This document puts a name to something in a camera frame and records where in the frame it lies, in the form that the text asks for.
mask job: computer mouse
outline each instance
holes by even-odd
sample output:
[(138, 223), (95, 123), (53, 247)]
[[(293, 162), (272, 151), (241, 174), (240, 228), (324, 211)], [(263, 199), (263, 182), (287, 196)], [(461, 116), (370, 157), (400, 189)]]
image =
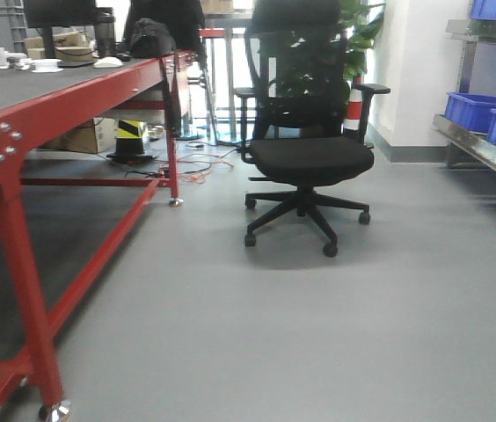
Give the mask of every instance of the computer mouse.
[(123, 65), (123, 62), (117, 57), (107, 56), (103, 59), (99, 59), (97, 62), (93, 63), (93, 67), (97, 69), (102, 68), (119, 68)]
[(128, 55), (127, 53), (118, 53), (117, 58), (121, 60), (122, 62), (130, 62), (131, 61), (131, 56)]

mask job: table top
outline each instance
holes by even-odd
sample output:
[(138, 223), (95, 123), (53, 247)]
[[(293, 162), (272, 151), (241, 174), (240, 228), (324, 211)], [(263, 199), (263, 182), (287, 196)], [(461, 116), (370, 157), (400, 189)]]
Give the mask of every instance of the table top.
[(205, 15), (207, 27), (244, 28), (252, 19), (251, 13), (208, 13)]
[(32, 98), (69, 88), (99, 76), (129, 68), (139, 61), (123, 63), (121, 68), (95, 69), (92, 66), (66, 68), (55, 73), (0, 69), (0, 110)]

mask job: chair wheel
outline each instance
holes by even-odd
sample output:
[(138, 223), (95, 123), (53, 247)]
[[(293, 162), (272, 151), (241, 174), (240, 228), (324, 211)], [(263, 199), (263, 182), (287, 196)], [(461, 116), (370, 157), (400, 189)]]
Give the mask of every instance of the chair wheel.
[(360, 224), (369, 224), (370, 221), (371, 221), (371, 214), (366, 211), (363, 211), (360, 214), (360, 219), (359, 219)]
[(253, 200), (252, 198), (246, 198), (244, 204), (248, 209), (253, 209), (256, 207), (256, 200)]
[(325, 244), (322, 252), (324, 252), (328, 258), (334, 258), (338, 255), (338, 246), (335, 244)]
[(254, 235), (246, 235), (244, 237), (244, 246), (246, 246), (247, 248), (256, 246), (256, 237)]

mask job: black table surface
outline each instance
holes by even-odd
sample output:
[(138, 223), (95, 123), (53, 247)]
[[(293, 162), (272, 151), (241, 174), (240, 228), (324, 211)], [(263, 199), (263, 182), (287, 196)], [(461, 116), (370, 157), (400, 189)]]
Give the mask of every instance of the black table surface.
[(84, 66), (55, 73), (0, 69), (0, 110), (133, 66), (138, 62), (141, 60), (124, 62), (122, 68), (95, 69), (93, 66)]

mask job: chair base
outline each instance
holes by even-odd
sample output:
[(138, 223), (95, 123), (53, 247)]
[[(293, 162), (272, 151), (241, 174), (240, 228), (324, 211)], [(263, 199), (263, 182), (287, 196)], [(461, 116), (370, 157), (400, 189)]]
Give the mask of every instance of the chair base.
[(369, 214), (369, 205), (351, 200), (342, 200), (332, 196), (317, 193), (312, 187), (298, 186), (293, 192), (276, 192), (276, 193), (247, 193), (245, 196), (245, 205), (252, 209), (256, 207), (256, 200), (275, 200), (280, 203), (270, 211), (248, 224), (244, 244), (247, 247), (256, 245), (256, 237), (253, 234), (255, 229), (258, 229), (270, 221), (296, 209), (299, 217), (308, 215), (313, 222), (326, 234), (329, 242), (325, 244), (323, 253), (327, 257), (335, 257), (338, 253), (338, 236), (328, 224), (317, 206), (337, 207), (347, 209), (360, 209), (359, 218), (360, 224), (369, 224), (371, 216)]

